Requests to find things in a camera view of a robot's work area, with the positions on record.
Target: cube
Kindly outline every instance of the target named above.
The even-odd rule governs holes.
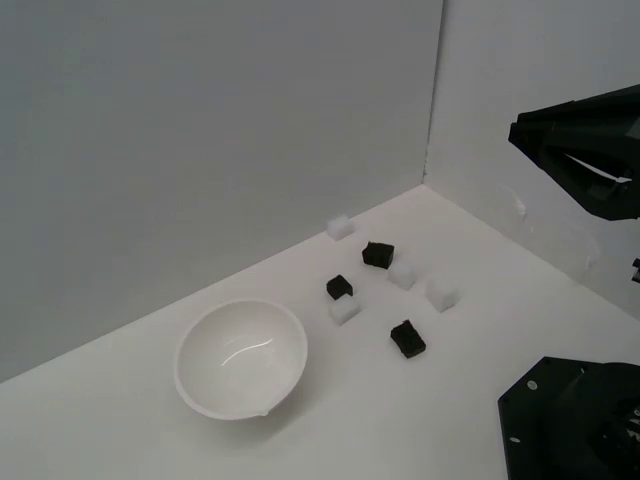
[[[431,305],[440,313],[458,303],[458,292],[456,289],[442,280],[428,279],[425,295],[431,302]]]
[[[353,222],[346,215],[340,215],[327,222],[327,234],[336,242],[355,231]]]
[[[360,310],[360,304],[355,298],[349,295],[343,295],[331,304],[329,307],[329,315],[336,325],[344,325],[360,313]]]
[[[353,297],[353,287],[342,275],[338,275],[327,282],[327,292],[334,300],[345,294]]]
[[[362,251],[362,260],[367,265],[388,269],[393,262],[394,250],[393,245],[369,242],[367,248]]]
[[[411,287],[416,281],[416,272],[410,263],[396,260],[389,267],[387,278],[400,288],[411,290]]]
[[[396,342],[406,358],[415,357],[427,349],[424,340],[409,320],[405,320],[391,330],[391,339]]]

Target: white wall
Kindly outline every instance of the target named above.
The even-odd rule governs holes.
[[[640,83],[639,24],[637,0],[447,0],[425,179],[636,317],[639,222],[591,217],[507,137],[518,113]]]
[[[0,5],[0,380],[420,184],[441,0]]]

